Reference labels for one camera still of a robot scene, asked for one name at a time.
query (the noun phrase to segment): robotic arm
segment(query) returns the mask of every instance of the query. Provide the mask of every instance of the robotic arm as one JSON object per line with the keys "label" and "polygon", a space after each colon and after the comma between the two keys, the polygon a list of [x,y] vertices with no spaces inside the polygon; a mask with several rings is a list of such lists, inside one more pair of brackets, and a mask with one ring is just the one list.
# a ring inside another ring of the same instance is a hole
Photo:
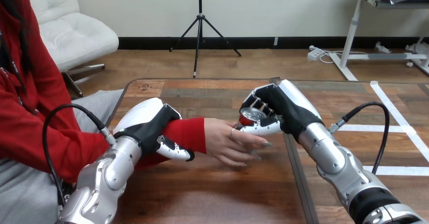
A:
{"label": "robotic arm", "polygon": [[[252,118],[255,110],[266,117]],[[356,224],[428,223],[400,203],[388,188],[326,129],[307,98],[288,80],[279,86],[258,87],[240,109],[240,130],[265,136],[292,134],[316,162],[317,172],[336,189],[342,205]]]}
{"label": "robotic arm", "polygon": [[162,136],[162,130],[180,114],[158,98],[146,100],[127,112],[110,138],[110,148],[79,173],[76,191],[67,200],[58,220],[72,224],[109,224],[118,198],[137,162],[151,153],[192,161],[194,153]]}

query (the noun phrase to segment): person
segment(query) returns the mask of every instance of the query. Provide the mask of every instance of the person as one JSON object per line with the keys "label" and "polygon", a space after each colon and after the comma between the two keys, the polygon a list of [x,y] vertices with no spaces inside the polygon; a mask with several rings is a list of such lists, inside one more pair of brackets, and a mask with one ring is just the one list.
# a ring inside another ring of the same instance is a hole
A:
{"label": "person", "polygon": [[[58,214],[56,187],[42,148],[42,125],[70,95],[39,33],[30,0],[0,0],[0,222],[53,223]],[[98,92],[74,101],[106,122],[121,91]],[[235,124],[212,118],[175,120],[163,134],[182,147],[208,154],[229,166],[260,159],[252,149],[265,139],[233,131]],[[48,145],[61,179],[77,180],[79,171],[109,147],[83,114],[59,111],[49,124]],[[148,167],[167,160],[153,154]]]}

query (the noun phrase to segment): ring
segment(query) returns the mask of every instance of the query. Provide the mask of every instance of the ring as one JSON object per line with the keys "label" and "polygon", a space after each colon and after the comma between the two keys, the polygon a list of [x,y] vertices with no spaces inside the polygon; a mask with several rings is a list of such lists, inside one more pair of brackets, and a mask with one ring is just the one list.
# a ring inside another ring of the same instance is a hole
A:
{"label": "ring", "polygon": [[235,130],[235,129],[234,129],[234,128],[232,128],[231,133],[229,134],[229,138],[231,138],[231,140],[232,140],[232,132],[233,132],[234,130]]}

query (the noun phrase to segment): red sweater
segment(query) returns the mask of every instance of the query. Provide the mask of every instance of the red sweater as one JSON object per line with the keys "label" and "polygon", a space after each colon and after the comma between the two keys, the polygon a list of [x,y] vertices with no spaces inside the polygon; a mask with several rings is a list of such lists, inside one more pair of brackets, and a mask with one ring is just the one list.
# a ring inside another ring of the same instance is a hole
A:
{"label": "red sweater", "polygon": [[[42,125],[50,111],[71,103],[71,99],[60,71],[42,42],[30,0],[16,3],[28,25],[28,53],[35,69],[27,74],[22,71],[20,23],[0,5],[0,30],[26,90],[25,93],[13,72],[9,72],[8,77],[0,70],[0,159],[9,158],[49,172],[41,141]],[[19,104],[18,96],[33,114]],[[173,121],[163,134],[185,148],[205,153],[203,118]],[[58,175],[70,183],[77,180],[85,165],[94,162],[109,147],[101,134],[80,130],[71,108],[59,111],[51,120],[48,145]],[[139,167],[165,160],[153,154],[141,160]]]}

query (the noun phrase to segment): white tape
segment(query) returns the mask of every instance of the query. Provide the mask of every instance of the white tape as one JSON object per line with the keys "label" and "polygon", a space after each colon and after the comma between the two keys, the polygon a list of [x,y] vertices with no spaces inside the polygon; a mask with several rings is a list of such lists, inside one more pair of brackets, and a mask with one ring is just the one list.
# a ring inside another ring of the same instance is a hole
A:
{"label": "white tape", "polygon": [[392,116],[395,118],[396,122],[402,127],[402,129],[405,130],[405,133],[408,135],[410,140],[414,143],[414,145],[417,147],[417,149],[421,152],[423,157],[425,157],[426,160],[429,162],[429,148],[421,140],[421,138],[417,135],[417,133],[413,129],[413,127],[410,126],[410,124],[407,122],[407,120],[402,116],[402,114],[399,112],[399,110],[390,101],[390,99],[387,97],[387,95],[383,92],[383,90],[378,85],[378,82],[372,81],[370,85],[371,85],[372,89],[374,90],[374,92],[377,94],[377,96],[380,98],[380,100],[383,102],[383,104],[390,111]]}
{"label": "white tape", "polygon": [[[345,124],[338,131],[384,132],[384,125]],[[389,132],[405,133],[405,130],[400,126],[390,126]]]}
{"label": "white tape", "polygon": [[[366,171],[371,172],[372,166],[363,166]],[[429,167],[391,167],[379,166],[376,175],[392,176],[429,176]]]}

